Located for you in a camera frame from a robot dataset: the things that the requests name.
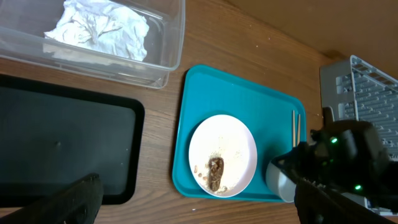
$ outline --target wood grain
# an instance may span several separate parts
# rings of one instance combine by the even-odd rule
[[[185,72],[206,64],[297,97],[322,126],[318,70],[331,60],[222,0],[187,1],[182,61],[161,90],[0,60],[0,73],[138,99],[146,109],[136,193],[102,206],[96,223],[299,223],[292,204],[185,198],[171,179]],[[0,216],[16,208],[0,209]]]

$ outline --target chopstick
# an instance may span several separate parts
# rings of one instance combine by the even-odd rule
[[[295,115],[294,110],[293,110],[293,128],[292,128],[292,130],[293,130],[293,147],[296,147],[296,133],[295,133],[296,122],[295,122],[295,117],[296,117],[296,115]]]
[[[296,146],[298,146],[300,144],[300,129],[301,129],[301,127],[300,127],[301,124],[300,123],[301,123],[301,117],[300,117],[300,114],[298,114],[297,145]]]

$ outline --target white cup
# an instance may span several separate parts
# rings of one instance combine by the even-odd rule
[[[296,184],[271,162],[267,167],[266,184],[268,189],[280,197],[284,202],[294,202]]]

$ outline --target teal tray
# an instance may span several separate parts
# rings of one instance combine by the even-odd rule
[[[202,190],[193,178],[188,150],[202,121],[228,114],[241,120],[252,133],[257,146],[257,169],[246,189],[224,199],[282,202],[267,188],[265,173],[272,158],[293,147],[293,110],[296,116],[301,114],[300,140],[306,141],[305,110],[298,99],[211,67],[191,68],[185,77],[172,172],[177,190],[186,197],[216,198]]]

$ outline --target dish rack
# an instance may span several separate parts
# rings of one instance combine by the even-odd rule
[[[325,123],[345,119],[369,121],[377,129],[391,160],[398,160],[398,81],[359,57],[320,68]],[[397,215],[372,208],[363,197],[352,200],[380,215]]]

